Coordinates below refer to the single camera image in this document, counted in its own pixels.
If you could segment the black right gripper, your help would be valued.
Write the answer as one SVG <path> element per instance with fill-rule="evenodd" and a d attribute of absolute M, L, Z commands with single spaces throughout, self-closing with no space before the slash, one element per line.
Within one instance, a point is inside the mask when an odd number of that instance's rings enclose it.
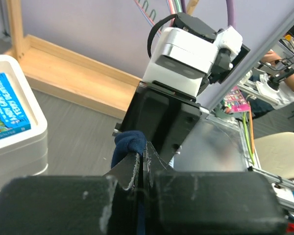
<path fill-rule="evenodd" d="M 170 161 L 204 112 L 192 95 L 160 82 L 140 82 L 114 132 L 143 132 L 159 156 Z"/>

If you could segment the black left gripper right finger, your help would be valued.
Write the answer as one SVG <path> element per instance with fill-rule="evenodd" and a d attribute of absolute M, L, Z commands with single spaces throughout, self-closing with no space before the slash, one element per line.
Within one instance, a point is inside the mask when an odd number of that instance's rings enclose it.
<path fill-rule="evenodd" d="M 148 142 L 147 235 L 283 235 L 287 219 L 268 180 L 254 172 L 178 172 Z"/>

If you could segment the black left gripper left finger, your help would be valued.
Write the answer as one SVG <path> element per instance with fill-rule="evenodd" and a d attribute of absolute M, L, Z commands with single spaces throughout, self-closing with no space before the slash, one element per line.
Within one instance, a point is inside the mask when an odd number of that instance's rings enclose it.
<path fill-rule="evenodd" d="M 0 235 L 133 235 L 140 168 L 129 154 L 103 176 L 24 176 L 0 192 Z"/>

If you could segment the navy blue t shirt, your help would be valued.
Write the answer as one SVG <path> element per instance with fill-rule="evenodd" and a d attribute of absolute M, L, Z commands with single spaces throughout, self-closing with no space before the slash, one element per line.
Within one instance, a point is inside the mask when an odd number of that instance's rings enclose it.
<path fill-rule="evenodd" d="M 115 139 L 115 150 L 112 156 L 111 168 L 123 160 L 128 153 L 136 153 L 140 157 L 146 147 L 147 140 L 141 131 L 132 130 L 118 134 Z"/>

